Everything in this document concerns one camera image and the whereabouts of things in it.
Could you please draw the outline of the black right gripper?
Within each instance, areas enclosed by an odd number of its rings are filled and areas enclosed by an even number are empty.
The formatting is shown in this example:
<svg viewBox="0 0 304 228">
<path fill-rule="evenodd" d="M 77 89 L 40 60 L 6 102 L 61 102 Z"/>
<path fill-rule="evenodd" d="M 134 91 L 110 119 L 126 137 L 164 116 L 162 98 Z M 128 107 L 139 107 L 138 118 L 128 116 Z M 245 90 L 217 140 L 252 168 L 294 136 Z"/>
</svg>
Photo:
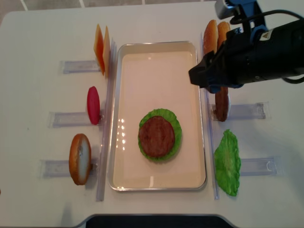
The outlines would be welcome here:
<svg viewBox="0 0 304 228">
<path fill-rule="evenodd" d="M 303 19 L 259 33 L 250 42 L 247 33 L 228 32 L 217 52 L 211 51 L 189 70 L 190 82 L 211 93 L 220 87 L 283 79 L 291 84 L 304 81 Z"/>
</svg>

